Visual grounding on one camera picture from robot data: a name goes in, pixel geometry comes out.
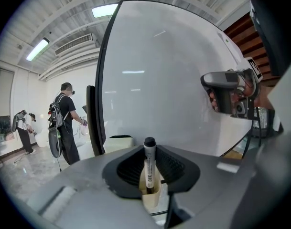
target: wooden slat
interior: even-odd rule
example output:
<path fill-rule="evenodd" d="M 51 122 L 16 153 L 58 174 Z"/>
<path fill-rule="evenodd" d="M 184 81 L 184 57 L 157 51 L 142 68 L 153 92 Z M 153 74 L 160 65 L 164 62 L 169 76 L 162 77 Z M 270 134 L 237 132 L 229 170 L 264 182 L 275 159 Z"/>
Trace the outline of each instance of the wooden slat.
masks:
<path fill-rule="evenodd" d="M 269 65 L 259 67 L 259 69 L 260 69 L 262 74 L 270 73 L 270 66 Z"/>
<path fill-rule="evenodd" d="M 244 53 L 244 51 L 250 50 L 256 46 L 259 46 L 262 44 L 262 40 L 260 37 L 257 37 L 255 39 L 252 39 L 251 41 L 244 43 L 242 46 L 240 46 L 240 50 Z"/>
<path fill-rule="evenodd" d="M 254 50 L 252 52 L 244 54 L 244 58 L 252 57 L 255 60 L 255 58 L 257 58 L 257 57 L 259 57 L 261 55 L 266 55 L 266 51 L 265 51 L 265 49 L 263 47 L 259 48 L 259 49 L 256 49 L 256 50 Z"/>
<path fill-rule="evenodd" d="M 263 75 L 263 79 L 262 79 L 262 81 L 270 80 L 270 79 L 276 79 L 276 78 L 279 78 L 279 76 L 273 76 L 273 75 L 271 75 L 270 73 L 267 73 L 267 74 L 264 74 L 264 75 Z"/>
<path fill-rule="evenodd" d="M 274 80 L 268 80 L 268 81 L 261 81 L 261 85 L 263 86 L 275 86 L 280 78 L 274 79 Z"/>
<path fill-rule="evenodd" d="M 260 58 L 260 59 L 255 60 L 255 63 L 258 67 L 261 67 L 261 65 L 268 64 L 269 59 L 268 57 Z"/>
<path fill-rule="evenodd" d="M 241 19 L 231 25 L 229 28 L 225 30 L 225 34 L 232 38 L 242 31 L 246 30 L 247 28 L 251 27 L 253 22 L 249 16 L 249 14 L 244 15 Z"/>
<path fill-rule="evenodd" d="M 241 32 L 239 35 L 236 35 L 234 38 L 232 38 L 232 41 L 240 46 L 252 39 L 254 39 L 255 37 L 258 36 L 258 33 L 255 30 L 254 26 L 249 27 L 248 29 L 246 29 L 245 31 Z"/>

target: fluorescent light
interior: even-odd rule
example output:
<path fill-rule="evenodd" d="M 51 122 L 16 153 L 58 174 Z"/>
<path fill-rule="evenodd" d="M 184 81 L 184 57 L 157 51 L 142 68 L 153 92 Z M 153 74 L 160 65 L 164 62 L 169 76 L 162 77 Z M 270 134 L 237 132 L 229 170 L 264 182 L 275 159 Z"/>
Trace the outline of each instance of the fluorescent light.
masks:
<path fill-rule="evenodd" d="M 117 6 L 118 4 L 116 3 L 93 8 L 92 9 L 93 16 L 94 18 L 98 18 L 102 16 L 112 15 Z"/>
<path fill-rule="evenodd" d="M 123 74 L 140 74 L 144 73 L 144 71 L 122 71 Z"/>
<path fill-rule="evenodd" d="M 27 56 L 26 60 L 32 61 L 33 58 L 47 45 L 49 44 L 49 40 L 46 38 L 43 38 L 40 43 L 37 44 L 37 46 L 31 51 L 29 56 Z"/>

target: black bag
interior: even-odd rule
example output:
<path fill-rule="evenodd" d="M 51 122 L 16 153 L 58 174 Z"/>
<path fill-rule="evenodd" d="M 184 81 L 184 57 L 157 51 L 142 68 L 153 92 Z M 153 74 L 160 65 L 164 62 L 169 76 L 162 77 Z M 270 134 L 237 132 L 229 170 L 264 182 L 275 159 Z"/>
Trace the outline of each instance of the black bag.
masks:
<path fill-rule="evenodd" d="M 49 130 L 54 130 L 54 129 L 61 127 L 64 123 L 64 120 L 67 118 L 67 116 L 69 114 L 69 112 L 68 112 L 64 118 L 61 115 L 59 103 L 64 96 L 65 95 L 61 95 L 56 102 L 53 102 L 50 104 L 50 108 L 49 108 L 49 112 L 48 112 L 48 114 L 51 115 L 51 117 L 49 118 L 49 121 L 50 121 Z"/>

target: white curved panel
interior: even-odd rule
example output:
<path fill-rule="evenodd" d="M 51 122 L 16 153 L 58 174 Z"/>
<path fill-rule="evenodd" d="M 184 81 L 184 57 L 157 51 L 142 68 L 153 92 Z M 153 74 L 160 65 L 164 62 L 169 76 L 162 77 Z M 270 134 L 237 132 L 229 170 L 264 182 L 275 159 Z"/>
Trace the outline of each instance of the white curved panel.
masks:
<path fill-rule="evenodd" d="M 235 145 L 251 121 L 216 113 L 200 83 L 207 72 L 237 67 L 239 51 L 232 42 L 228 48 L 221 34 L 174 6 L 123 2 L 104 62 L 106 138 L 131 135 L 142 144 L 153 136 L 158 144 L 216 156 Z"/>

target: black pants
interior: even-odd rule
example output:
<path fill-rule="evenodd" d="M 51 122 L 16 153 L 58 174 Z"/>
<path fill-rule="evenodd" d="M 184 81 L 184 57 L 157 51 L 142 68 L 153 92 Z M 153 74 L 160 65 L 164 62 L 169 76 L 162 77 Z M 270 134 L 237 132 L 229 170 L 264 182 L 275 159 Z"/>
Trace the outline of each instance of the black pants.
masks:
<path fill-rule="evenodd" d="M 23 130 L 19 127 L 17 127 L 22 145 L 25 149 L 26 152 L 32 153 L 33 149 L 32 149 L 32 145 L 31 145 L 31 141 L 30 141 L 30 136 L 29 133 L 26 130 Z"/>
<path fill-rule="evenodd" d="M 71 131 L 68 130 L 68 132 L 70 132 L 69 134 L 64 125 L 58 128 L 58 131 L 61 137 L 60 139 L 64 158 L 69 165 L 72 165 L 79 161 L 79 155 L 74 142 L 73 132 L 71 133 Z"/>

